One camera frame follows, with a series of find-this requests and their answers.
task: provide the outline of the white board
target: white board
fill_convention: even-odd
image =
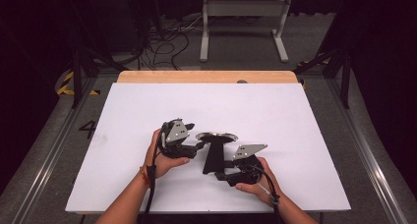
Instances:
[[[142,166],[153,131],[177,118],[196,124],[184,144],[204,132],[236,135],[224,147],[226,160],[240,144],[266,143],[257,156],[302,209],[350,209],[300,84],[113,84],[66,210],[104,211]],[[208,151],[156,180],[150,212],[271,212],[255,196],[204,175]]]

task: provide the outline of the forearm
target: forearm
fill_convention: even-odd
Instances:
[[[149,185],[139,172],[96,223],[136,223],[139,209]]]
[[[279,215],[286,224],[317,223],[310,215],[304,212],[297,204],[284,194],[280,195],[278,205]]]

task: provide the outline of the floor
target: floor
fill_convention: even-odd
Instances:
[[[193,21],[199,16],[191,15],[187,19]],[[202,27],[195,22],[185,34],[174,35],[169,41],[153,39],[152,50],[147,50],[138,61],[126,67],[144,71],[173,69],[174,61],[182,70],[292,70],[297,63],[315,56],[333,17],[333,14],[288,17],[282,35],[290,59],[288,63],[280,62],[270,35],[276,24],[274,20],[213,18],[210,19],[206,63],[199,61]],[[178,25],[171,23],[166,21],[166,27]],[[120,54],[114,59],[126,57]],[[307,97],[352,207],[349,211],[325,212],[324,223],[417,223],[416,200],[390,162],[372,126],[354,74],[349,89],[350,109],[347,110],[337,97],[340,76],[326,80],[320,74],[322,68],[315,67],[298,78],[306,83]],[[57,87],[66,74],[63,73]],[[93,223],[96,220],[98,215],[83,216],[64,209],[89,148],[89,132],[80,131],[80,128],[91,120],[98,122],[117,76],[117,71],[101,68],[97,79],[84,78],[85,92],[98,89],[100,94],[85,93],[74,110],[71,109],[73,96],[60,96],[28,156],[0,197],[0,223]],[[377,161],[377,168],[382,172],[379,175],[387,181],[388,195],[393,197],[388,199],[394,200],[393,204],[387,204],[386,194],[379,190],[379,183],[373,177],[375,171],[367,164],[358,141],[370,149]],[[311,215],[317,220],[320,218],[319,213]],[[261,215],[244,217],[249,223],[259,221]],[[233,223],[238,218],[229,217],[228,220]]]

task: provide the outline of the metal leg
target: metal leg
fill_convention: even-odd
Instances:
[[[285,0],[285,6],[282,9],[281,16],[280,16],[279,27],[278,29],[272,30],[273,40],[275,41],[276,49],[278,50],[279,57],[281,58],[281,61],[283,63],[288,62],[288,55],[285,51],[284,44],[282,43],[281,35],[282,35],[282,30],[284,29],[284,25],[285,25],[286,17],[288,15],[288,10],[289,10],[290,5],[291,5],[291,0]]]
[[[81,82],[80,52],[76,50],[73,53],[73,71],[74,71],[74,102],[72,108],[76,108],[83,95],[83,86]]]
[[[328,64],[323,69],[323,76],[325,79],[334,79],[334,77],[336,77],[337,73],[345,63],[346,55],[346,50],[339,50],[330,58]]]
[[[84,53],[88,54],[90,56],[90,58],[97,58],[100,61],[102,61],[104,64],[106,64],[106,65],[108,65],[108,66],[110,66],[110,67],[112,67],[116,70],[119,70],[119,71],[128,71],[129,70],[128,68],[124,67],[123,65],[120,65],[120,64],[114,62],[113,60],[108,59],[108,58],[100,55],[99,53],[91,50],[91,49],[81,47],[81,50]]]
[[[94,61],[86,55],[80,58],[81,67],[87,75],[87,78],[96,78],[100,70],[95,65]]]
[[[203,37],[202,37],[202,49],[200,52],[200,61],[206,62],[209,58],[209,14],[208,14],[208,2],[204,0],[203,3]]]
[[[299,67],[299,68],[297,68],[297,69],[293,70],[292,72],[294,72],[294,74],[296,74],[296,75],[301,74],[301,73],[303,73],[304,71],[306,71],[306,70],[309,70],[309,69],[313,68],[313,67],[314,67],[314,66],[316,66],[317,64],[322,63],[322,62],[323,62],[323,61],[325,61],[326,59],[328,59],[328,58],[330,58],[330,57],[333,57],[334,55],[336,55],[336,54],[337,54],[337,52],[338,52],[338,51],[339,51],[338,49],[334,49],[334,50],[331,50],[331,51],[330,51],[330,52],[328,52],[328,53],[325,53],[325,54],[323,54],[323,55],[320,55],[319,57],[315,58],[314,60],[310,61],[310,62],[309,62],[309,63],[307,63],[307,64],[303,64],[301,67]]]
[[[348,95],[350,82],[350,56],[346,54],[346,59],[343,65],[343,72],[341,75],[340,99],[346,109],[349,109]]]

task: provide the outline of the wire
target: wire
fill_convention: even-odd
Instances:
[[[85,215],[83,215],[83,216],[81,217],[81,220],[80,220],[79,224],[83,224],[83,223],[84,223],[84,219],[86,219],[86,216],[85,216]]]
[[[144,59],[144,55],[141,55],[141,59],[142,59],[142,61],[143,61],[143,62],[147,65],[147,67],[148,67],[150,70],[155,70],[155,68],[152,66],[152,63],[150,62],[150,57],[148,56],[148,53],[147,53],[148,48],[149,48],[149,47],[147,47],[147,49],[145,49],[145,51],[144,51],[144,53],[145,53],[146,57],[148,58],[148,62]]]
[[[182,27],[178,27],[178,28],[172,28],[172,29],[168,29],[168,30],[177,30],[177,31],[184,31],[188,28],[192,28],[192,25],[195,24],[199,19],[201,19],[203,16],[199,16],[198,18],[196,18],[190,25],[188,25],[185,28]]]
[[[187,39],[187,44],[184,46],[184,48],[182,48],[178,53],[176,53],[176,54],[174,54],[174,55],[172,55],[172,57],[171,57],[171,63],[172,63],[172,66],[174,66],[174,68],[176,69],[176,70],[181,70],[178,66],[176,66],[175,65],[175,63],[174,63],[174,58],[176,57],[176,56],[178,56],[181,52],[183,52],[185,49],[187,49],[187,47],[188,47],[188,45],[190,44],[190,40],[188,39],[188,36],[186,35],[186,34],[184,34],[184,33],[182,33],[182,32],[180,32],[186,39]]]
[[[323,224],[325,222],[325,214],[320,212],[320,224]]]
[[[140,60],[141,56],[138,56],[138,70],[141,69],[141,60]]]
[[[262,174],[264,174],[264,176],[267,178],[268,181],[268,185],[269,185],[269,190],[270,190],[270,194],[272,196],[272,205],[273,205],[273,212],[275,214],[275,217],[278,221],[278,223],[284,223],[284,221],[282,220],[281,216],[279,215],[279,210],[278,210],[278,201],[279,201],[279,195],[276,193],[275,190],[275,186],[273,185],[273,181],[270,178],[270,176],[264,171],[264,169],[261,169],[257,166],[254,165],[248,165],[251,168],[254,168],[260,172],[262,172]]]
[[[155,177],[156,165],[155,165],[155,161],[156,161],[156,157],[159,155],[159,153],[157,152],[158,145],[159,145],[159,142],[160,142],[160,137],[162,135],[162,132],[165,130],[165,127],[166,127],[166,123],[164,123],[162,125],[162,127],[160,128],[159,134],[157,136],[156,144],[155,144],[155,149],[153,150],[152,164],[151,164],[151,166],[147,166],[148,179],[149,179],[149,185],[150,185],[150,192],[149,192],[149,198],[148,198],[147,208],[145,209],[145,213],[144,213],[143,218],[142,218],[142,223],[143,224],[145,223],[146,217],[149,214],[150,205],[152,203],[153,194],[154,194],[154,191],[155,191],[155,186],[156,186],[156,177]]]
[[[171,50],[169,50],[169,51],[166,51],[166,52],[158,52],[159,48],[161,48],[161,47],[162,47],[162,46],[164,46],[164,45],[168,45],[168,46],[172,47],[172,49],[171,49]],[[159,45],[159,46],[155,49],[155,51],[152,51],[152,53],[153,53],[153,62],[152,62],[152,64],[153,64],[153,65],[156,65],[156,64],[167,63],[167,62],[155,62],[156,55],[157,55],[157,54],[170,54],[170,53],[174,52],[174,50],[175,50],[175,46],[174,46],[173,44],[171,44],[171,43],[162,43],[162,44],[160,44],[160,45]]]

